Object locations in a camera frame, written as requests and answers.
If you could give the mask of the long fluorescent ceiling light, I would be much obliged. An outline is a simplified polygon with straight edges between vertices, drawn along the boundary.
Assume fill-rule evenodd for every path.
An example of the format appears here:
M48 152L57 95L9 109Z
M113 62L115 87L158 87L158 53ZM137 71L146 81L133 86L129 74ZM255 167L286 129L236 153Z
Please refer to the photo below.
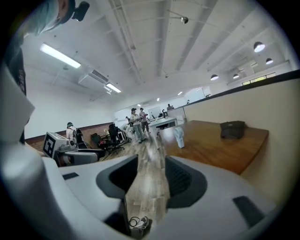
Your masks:
M40 51L58 59L58 60L64 62L65 64L72 66L76 69L78 69L81 66L81 63L79 63L78 61L75 61L74 59L68 57L67 55L64 55L63 53L50 47L47 44L42 44L40 47Z
M108 83L108 84L106 85L106 87L108 87L109 89L111 89L111 90L113 90L113 91L115 91L115 92L117 92L117 93L121 93L121 90L118 89L117 87L115 87L114 85L112 85L111 83Z

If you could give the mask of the white rectangular table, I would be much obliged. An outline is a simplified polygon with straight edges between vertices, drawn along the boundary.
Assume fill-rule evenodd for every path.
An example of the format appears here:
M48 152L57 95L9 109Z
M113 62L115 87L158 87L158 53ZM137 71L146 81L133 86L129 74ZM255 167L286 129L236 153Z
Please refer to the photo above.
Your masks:
M156 119L155 121L152 121L149 127L151 129L151 133L153 133L154 136L157 136L160 130L164 128L174 127L176 125L178 125L176 118L167 117L167 118L160 118L160 119Z

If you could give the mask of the black office chair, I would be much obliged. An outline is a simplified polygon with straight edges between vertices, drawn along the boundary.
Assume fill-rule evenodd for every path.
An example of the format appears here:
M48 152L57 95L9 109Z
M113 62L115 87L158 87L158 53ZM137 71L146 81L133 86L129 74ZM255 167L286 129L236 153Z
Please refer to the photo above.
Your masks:
M83 134L79 128L73 132L73 141L78 149L88 149L88 146L84 141Z
M117 154L118 150L124 150L125 148L120 146L120 140L118 139L118 129L114 123L109 125L108 132L110 136L110 140L108 141L109 154Z

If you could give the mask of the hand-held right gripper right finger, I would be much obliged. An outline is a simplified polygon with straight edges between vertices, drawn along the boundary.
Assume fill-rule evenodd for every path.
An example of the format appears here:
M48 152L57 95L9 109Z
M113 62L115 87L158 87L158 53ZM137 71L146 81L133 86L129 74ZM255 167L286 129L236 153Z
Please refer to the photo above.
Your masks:
M165 175L165 234L245 234L277 213L271 199L231 171L167 156Z

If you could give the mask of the person's grey shoe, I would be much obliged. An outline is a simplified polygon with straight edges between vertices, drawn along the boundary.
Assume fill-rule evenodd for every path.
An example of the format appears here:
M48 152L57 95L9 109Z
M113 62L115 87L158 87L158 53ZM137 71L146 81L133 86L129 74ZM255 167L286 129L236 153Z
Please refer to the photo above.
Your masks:
M128 223L130 226L131 237L139 240L150 232L152 220L147 216L142 218L131 217Z

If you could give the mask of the black visor cap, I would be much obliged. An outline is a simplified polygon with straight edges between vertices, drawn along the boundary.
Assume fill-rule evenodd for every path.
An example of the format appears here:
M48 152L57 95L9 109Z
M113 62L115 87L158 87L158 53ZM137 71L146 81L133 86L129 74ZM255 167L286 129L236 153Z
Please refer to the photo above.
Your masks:
M246 124L244 121L228 121L220 123L221 138L240 139L244 136Z

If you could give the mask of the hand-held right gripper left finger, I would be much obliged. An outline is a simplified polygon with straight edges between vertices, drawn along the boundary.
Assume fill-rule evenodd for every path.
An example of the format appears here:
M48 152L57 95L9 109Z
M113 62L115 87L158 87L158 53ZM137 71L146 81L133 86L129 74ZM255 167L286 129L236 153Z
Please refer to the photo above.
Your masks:
M126 193L137 176L138 155L85 165L61 167L59 171L79 202L112 229L130 236Z

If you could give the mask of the white ceiling air conditioner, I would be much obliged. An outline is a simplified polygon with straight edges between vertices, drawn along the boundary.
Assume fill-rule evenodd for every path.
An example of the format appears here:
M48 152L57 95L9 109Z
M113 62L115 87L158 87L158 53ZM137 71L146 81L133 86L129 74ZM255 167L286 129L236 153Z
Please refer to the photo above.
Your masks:
M91 90L104 88L109 80L96 70L89 71L79 77L78 84Z

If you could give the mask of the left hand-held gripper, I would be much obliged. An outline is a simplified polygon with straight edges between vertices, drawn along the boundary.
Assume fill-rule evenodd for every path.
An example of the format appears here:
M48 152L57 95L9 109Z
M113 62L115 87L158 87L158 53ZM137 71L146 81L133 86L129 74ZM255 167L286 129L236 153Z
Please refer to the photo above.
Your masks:
M44 139L43 152L52 158L58 167L95 163L105 156L104 151L78 152L74 142L57 134L47 132Z

